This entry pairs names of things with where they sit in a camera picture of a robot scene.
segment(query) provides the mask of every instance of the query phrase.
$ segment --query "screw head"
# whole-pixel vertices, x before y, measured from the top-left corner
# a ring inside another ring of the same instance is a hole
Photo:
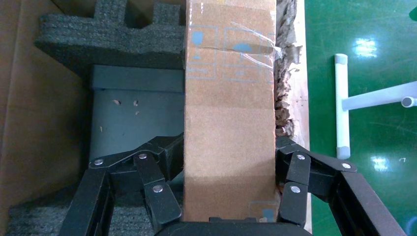
[[[297,187],[297,186],[291,186],[291,191],[292,191],[292,192],[294,192],[294,193],[299,193],[299,192],[301,192],[300,188],[299,188],[299,187]]]
[[[342,166],[346,169],[350,169],[351,165],[349,165],[348,163],[342,163]]]
[[[94,161],[94,165],[99,166],[101,164],[103,164],[104,160],[103,159],[98,159]]]
[[[155,193],[160,193],[160,192],[162,192],[163,188],[162,188],[162,185],[155,185],[155,186],[152,188],[152,190],[153,190]]]

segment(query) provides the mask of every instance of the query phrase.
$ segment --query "cardboard packaging box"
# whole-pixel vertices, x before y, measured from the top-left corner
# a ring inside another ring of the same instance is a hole
[[[190,0],[186,221],[273,220],[275,0]]]
[[[0,0],[0,235],[10,206],[79,177],[83,81],[37,49],[39,16],[50,0]]]

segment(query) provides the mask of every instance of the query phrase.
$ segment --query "black metal linkage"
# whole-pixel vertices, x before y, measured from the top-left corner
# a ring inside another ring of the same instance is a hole
[[[155,232],[181,217],[181,208],[151,153],[138,153],[134,163],[142,180],[145,206]]]
[[[86,170],[59,236],[107,235],[114,203],[114,193],[106,169]]]
[[[339,178],[329,206],[343,236],[406,236],[361,174]]]
[[[312,236],[303,228],[285,223],[178,222],[157,236]]]

